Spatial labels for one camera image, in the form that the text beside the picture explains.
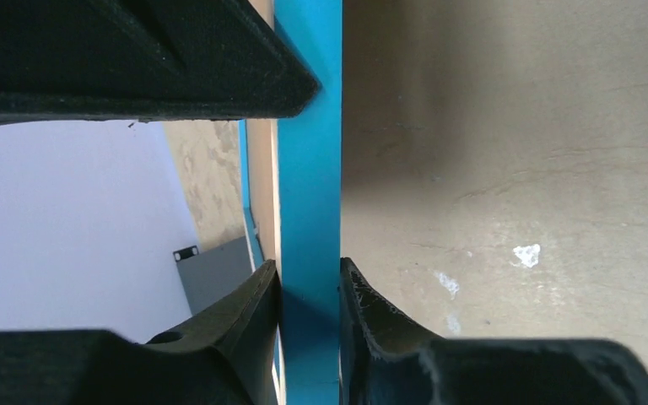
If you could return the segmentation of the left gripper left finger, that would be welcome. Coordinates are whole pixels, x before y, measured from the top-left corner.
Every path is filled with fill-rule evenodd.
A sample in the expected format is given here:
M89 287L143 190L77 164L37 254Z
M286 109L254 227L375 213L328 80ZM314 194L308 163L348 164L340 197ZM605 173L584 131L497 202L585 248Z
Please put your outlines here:
M267 261L145 344L106 330L0 332L0 404L273 404L279 297Z

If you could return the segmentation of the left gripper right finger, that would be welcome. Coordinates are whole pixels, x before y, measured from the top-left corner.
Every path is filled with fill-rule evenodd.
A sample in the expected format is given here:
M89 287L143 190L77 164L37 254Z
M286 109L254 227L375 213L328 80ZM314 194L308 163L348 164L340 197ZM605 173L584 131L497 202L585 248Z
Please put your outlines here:
M343 404L648 404L648 371L605 339L444 338L340 267Z

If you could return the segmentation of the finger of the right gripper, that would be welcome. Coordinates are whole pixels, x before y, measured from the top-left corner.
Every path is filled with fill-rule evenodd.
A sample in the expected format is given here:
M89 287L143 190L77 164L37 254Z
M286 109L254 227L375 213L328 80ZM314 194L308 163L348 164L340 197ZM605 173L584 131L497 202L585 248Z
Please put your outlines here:
M288 118L318 89L247 1L0 1L0 126Z

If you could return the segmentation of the blue wooden picture frame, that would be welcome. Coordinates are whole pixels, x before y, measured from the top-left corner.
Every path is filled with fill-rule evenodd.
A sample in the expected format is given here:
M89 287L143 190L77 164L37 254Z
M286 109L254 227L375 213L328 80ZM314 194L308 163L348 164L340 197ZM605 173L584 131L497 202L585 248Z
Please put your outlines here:
M276 120L280 256L274 261L282 311L274 387L281 404L337 404L343 5L256 1L254 7L319 84L298 116ZM251 262L258 266L266 259L250 210L247 121L239 128L242 198Z

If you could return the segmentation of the brown cardboard backing board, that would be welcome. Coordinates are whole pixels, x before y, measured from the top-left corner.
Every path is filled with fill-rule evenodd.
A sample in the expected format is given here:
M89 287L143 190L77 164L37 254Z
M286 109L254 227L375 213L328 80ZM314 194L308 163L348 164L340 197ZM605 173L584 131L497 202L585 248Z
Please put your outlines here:
M250 119L247 131L247 171L250 210L265 259L279 259L277 121Z

